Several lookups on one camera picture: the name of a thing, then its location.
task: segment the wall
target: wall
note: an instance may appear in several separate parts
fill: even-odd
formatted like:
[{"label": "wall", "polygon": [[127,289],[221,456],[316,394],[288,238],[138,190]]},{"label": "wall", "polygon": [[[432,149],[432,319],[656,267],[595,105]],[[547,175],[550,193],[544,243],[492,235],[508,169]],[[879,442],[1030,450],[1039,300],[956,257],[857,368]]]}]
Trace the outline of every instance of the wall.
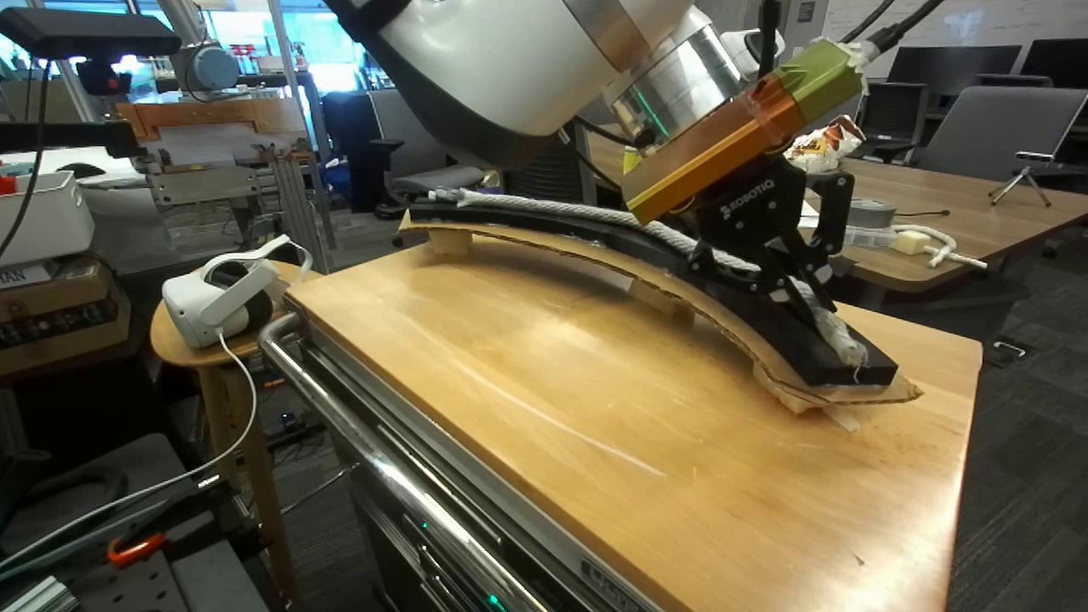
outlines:
[{"label": "wall", "polygon": [[[848,36],[876,4],[830,0],[823,36]],[[900,21],[918,4],[898,0],[874,26]],[[1032,38],[1088,38],[1088,0],[944,0],[900,47],[1028,45]],[[879,57],[870,76],[888,76],[890,57]]]}]

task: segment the machine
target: machine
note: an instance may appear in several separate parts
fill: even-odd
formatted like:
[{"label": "machine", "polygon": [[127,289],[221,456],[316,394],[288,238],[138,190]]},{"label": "machine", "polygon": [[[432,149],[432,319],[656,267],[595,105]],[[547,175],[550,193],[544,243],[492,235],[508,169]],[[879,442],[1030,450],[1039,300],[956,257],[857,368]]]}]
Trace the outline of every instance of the machine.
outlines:
[{"label": "machine", "polygon": [[[416,116],[453,152],[483,166],[519,166],[604,97],[646,158],[622,177],[630,216],[644,228],[663,220],[698,243],[654,260],[737,312],[809,388],[879,388],[895,378],[895,363],[837,319],[825,293],[854,181],[811,177],[786,162],[783,149],[860,97],[865,65],[895,47],[938,0],[924,0],[909,21],[866,42],[817,42],[783,65],[776,65],[783,7],[764,0],[762,38],[747,38],[762,57],[756,76],[682,0],[330,0],[330,7],[393,80]],[[823,200],[823,225],[801,238],[800,212],[809,190]],[[612,247],[630,244],[630,257],[646,251],[640,225],[575,220],[577,212],[547,216],[519,204],[483,212],[453,199],[416,216],[544,228]]]},{"label": "machine", "polygon": [[308,274],[308,251],[279,235],[261,247],[227,251],[208,260],[188,275],[168,280],[163,303],[182,345],[201,352],[219,345],[219,332],[236,338],[264,327],[283,295],[283,280],[274,275],[267,257],[287,244],[303,251],[303,274]]}]

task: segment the floor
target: floor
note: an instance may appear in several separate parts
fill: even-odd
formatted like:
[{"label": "floor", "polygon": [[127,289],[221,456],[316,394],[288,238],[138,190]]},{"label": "floor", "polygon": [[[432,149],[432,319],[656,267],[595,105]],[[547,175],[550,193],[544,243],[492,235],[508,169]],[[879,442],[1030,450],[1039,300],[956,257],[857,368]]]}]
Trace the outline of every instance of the floor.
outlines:
[{"label": "floor", "polygon": [[[334,228],[335,267],[391,251],[391,220],[335,212]],[[1030,354],[994,354],[980,381],[952,608],[1088,608],[1088,238],[1070,235],[1056,260],[1019,257],[1002,275],[1028,289],[1002,338]],[[288,390],[267,394],[267,436],[306,419]],[[375,563],[322,436],[287,442],[274,463],[299,576],[297,608],[375,608]]]}]

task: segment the table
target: table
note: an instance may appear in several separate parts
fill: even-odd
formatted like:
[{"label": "table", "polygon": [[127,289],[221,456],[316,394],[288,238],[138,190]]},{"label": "table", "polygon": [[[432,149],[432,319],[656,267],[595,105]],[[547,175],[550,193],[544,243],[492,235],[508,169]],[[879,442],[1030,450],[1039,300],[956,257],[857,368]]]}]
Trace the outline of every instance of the table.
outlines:
[{"label": "table", "polygon": [[[274,267],[283,280],[297,280],[297,267]],[[151,325],[151,348],[159,361],[172,368],[188,368],[197,373],[204,415],[208,415],[208,436],[211,436],[211,456],[224,451],[246,428],[247,419],[247,385],[236,361],[221,348],[191,352],[172,327],[168,306],[159,303]],[[258,352],[258,338],[231,338],[227,348],[237,356],[247,356]],[[287,544],[287,527],[279,518],[279,498],[273,481],[273,456],[261,424],[247,433],[237,456],[227,463],[224,478],[237,485],[240,478],[247,481],[255,518],[261,524],[261,540],[267,549],[273,581],[279,595],[288,602],[297,595],[297,576],[292,558]]]},{"label": "table", "polygon": [[706,327],[516,244],[409,247],[288,303],[663,608],[944,608],[972,342],[844,306],[922,398],[833,422]]},{"label": "table", "polygon": [[[1051,209],[1030,190],[1011,190],[996,209],[990,204],[994,181],[936,175],[918,166],[883,166],[850,161],[848,169],[857,177],[854,199],[870,199],[898,209],[898,216],[950,212],[950,218],[898,218],[933,225],[959,243],[972,260],[1005,260],[1024,244],[1032,244],[1068,225],[1088,218],[1088,193],[1048,190]],[[928,268],[924,260],[905,260],[883,247],[844,247],[854,261],[854,280],[883,293],[933,293],[968,274],[968,267],[944,261]]]}]

